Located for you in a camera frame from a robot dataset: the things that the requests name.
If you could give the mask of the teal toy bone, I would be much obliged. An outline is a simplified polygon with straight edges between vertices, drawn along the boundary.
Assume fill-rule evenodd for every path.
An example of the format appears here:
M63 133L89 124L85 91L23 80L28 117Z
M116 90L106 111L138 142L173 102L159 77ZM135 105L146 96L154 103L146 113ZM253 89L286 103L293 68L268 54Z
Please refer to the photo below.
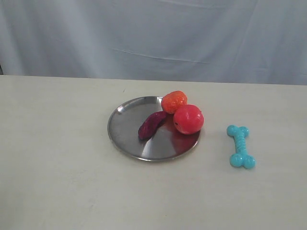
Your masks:
M253 169L256 166L256 160L248 154L246 147L246 138L249 136L249 129L245 126L229 125L226 129L227 135L234 139L236 152L230 156L230 164L233 167L244 167Z

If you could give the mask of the purple toy sweet potato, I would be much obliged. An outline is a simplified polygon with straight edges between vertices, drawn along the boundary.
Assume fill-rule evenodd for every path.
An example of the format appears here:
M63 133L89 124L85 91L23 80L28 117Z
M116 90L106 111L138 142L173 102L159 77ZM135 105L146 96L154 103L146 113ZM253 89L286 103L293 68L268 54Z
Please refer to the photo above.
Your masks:
M138 130L138 137L140 140L146 140L151 138L157 131L161 122L163 122L167 117L167 113L164 111L159 111L151 114L143 122Z

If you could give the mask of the orange red toy strawberry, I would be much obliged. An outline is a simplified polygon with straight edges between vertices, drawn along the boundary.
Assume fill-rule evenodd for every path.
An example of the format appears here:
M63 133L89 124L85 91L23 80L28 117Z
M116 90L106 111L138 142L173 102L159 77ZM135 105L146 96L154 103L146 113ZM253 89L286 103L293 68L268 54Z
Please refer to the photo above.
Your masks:
M162 98L161 107L168 114L174 114L176 110L186 105L188 98L182 91L173 91Z

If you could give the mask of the round stainless steel plate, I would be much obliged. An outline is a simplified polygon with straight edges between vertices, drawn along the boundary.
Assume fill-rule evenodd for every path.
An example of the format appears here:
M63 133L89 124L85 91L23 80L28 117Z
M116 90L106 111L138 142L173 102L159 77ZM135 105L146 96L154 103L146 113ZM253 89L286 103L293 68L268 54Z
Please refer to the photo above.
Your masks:
M107 131L119 151L143 161L167 161L183 156L197 145L201 132L181 134L174 127L172 115L160 123L151 138L139 139L139 127L152 113L162 110L161 101L161 96L143 96L125 102L113 111Z

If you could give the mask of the red toy apple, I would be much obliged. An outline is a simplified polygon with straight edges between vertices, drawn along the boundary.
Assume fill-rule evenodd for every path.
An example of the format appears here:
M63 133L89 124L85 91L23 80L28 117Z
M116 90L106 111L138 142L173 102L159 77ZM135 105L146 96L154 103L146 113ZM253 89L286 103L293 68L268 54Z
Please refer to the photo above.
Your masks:
M197 106L187 104L176 110L173 123L180 133L191 135L201 130L204 124L204 116Z

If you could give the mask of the white backdrop cloth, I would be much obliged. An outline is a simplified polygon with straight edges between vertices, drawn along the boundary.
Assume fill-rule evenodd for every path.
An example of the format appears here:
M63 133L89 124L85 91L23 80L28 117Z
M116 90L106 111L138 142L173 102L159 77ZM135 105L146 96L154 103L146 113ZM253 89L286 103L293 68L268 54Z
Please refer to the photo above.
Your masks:
M3 0L6 75L307 82L304 0Z

